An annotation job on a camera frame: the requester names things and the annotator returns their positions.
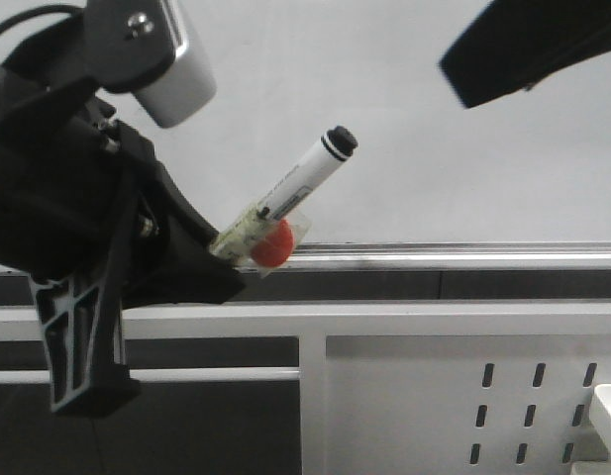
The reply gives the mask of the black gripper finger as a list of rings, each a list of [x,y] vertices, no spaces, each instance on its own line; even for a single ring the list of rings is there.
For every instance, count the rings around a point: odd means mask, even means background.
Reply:
[[[492,1],[439,67],[474,108],[611,52],[611,1]]]

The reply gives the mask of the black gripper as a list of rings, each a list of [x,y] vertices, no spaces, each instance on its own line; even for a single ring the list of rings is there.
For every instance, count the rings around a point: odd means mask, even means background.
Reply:
[[[83,19],[28,36],[0,63],[0,264],[29,274],[60,417],[108,417],[140,395],[122,298],[220,305],[246,288],[209,252],[216,229],[152,142],[100,90]]]

